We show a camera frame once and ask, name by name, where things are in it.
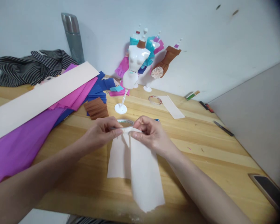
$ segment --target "striped fabric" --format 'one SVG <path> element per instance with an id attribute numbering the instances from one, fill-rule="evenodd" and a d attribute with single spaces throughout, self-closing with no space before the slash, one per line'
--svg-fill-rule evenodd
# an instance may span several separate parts
<path id="1" fill-rule="evenodd" d="M 24 84 L 34 86 L 48 76 L 60 75 L 61 70 L 70 64 L 78 65 L 64 50 L 40 52 L 32 51 L 31 55 L 23 58 L 1 57 L 0 86 L 17 87 Z"/>
<path id="2" fill-rule="evenodd" d="M 103 219 L 95 219 L 95 218 L 90 218 L 90 217 L 73 217 L 69 218 L 66 224 L 125 224 L 122 222 L 112 222 L 112 221 L 107 221 Z"/>

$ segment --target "smartphone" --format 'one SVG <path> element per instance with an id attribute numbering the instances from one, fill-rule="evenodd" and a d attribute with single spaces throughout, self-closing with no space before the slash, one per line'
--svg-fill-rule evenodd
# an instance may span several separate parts
<path id="1" fill-rule="evenodd" d="M 264 194 L 272 206 L 280 211 L 280 188 L 277 187 L 269 178 L 259 174 L 248 174 L 254 184 Z"/>

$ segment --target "gray bottle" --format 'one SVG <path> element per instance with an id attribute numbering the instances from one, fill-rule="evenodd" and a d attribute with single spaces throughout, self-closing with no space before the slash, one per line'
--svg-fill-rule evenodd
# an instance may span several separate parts
<path id="1" fill-rule="evenodd" d="M 69 13 L 61 13 L 66 38 L 72 58 L 79 64 L 84 63 L 83 47 L 77 17 Z"/>

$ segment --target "brown paper dress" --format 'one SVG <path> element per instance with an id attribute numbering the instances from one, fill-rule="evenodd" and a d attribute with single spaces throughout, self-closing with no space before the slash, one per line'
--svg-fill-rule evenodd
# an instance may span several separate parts
<path id="1" fill-rule="evenodd" d="M 165 73 L 168 70 L 169 67 L 169 63 L 172 62 L 172 60 L 180 54 L 181 50 L 180 49 L 176 49 L 174 47 L 168 46 L 166 48 L 166 55 L 164 57 L 164 59 L 162 61 L 160 61 L 154 68 L 152 71 L 154 71 L 157 67 L 162 67 L 163 68 L 163 75 L 160 77 L 162 78 Z"/>

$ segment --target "folded brown paper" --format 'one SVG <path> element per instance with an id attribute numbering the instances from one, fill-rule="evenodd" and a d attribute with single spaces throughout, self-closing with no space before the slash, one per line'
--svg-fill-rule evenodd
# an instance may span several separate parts
<path id="1" fill-rule="evenodd" d="M 99 97 L 95 100 L 84 103 L 84 108 L 88 112 L 91 120 L 109 116 L 107 105 L 104 104 L 102 99 Z"/>
<path id="2" fill-rule="evenodd" d="M 163 75 L 162 75 L 160 78 L 162 78 L 162 77 L 165 75 L 165 73 L 166 73 L 167 70 L 168 70 L 168 67 L 169 67 L 170 62 L 172 62 L 173 59 L 174 59 L 177 55 L 180 54 L 181 49 L 176 49 L 176 48 L 174 48 L 174 47 L 168 46 L 168 47 L 166 48 L 166 51 L 167 51 L 167 52 L 166 52 L 166 54 L 165 54 L 164 59 L 163 59 L 162 61 L 160 61 L 160 62 L 153 68 L 153 70 L 154 70 L 155 68 L 157 68 L 157 67 L 162 67 L 162 68 L 163 68 Z"/>

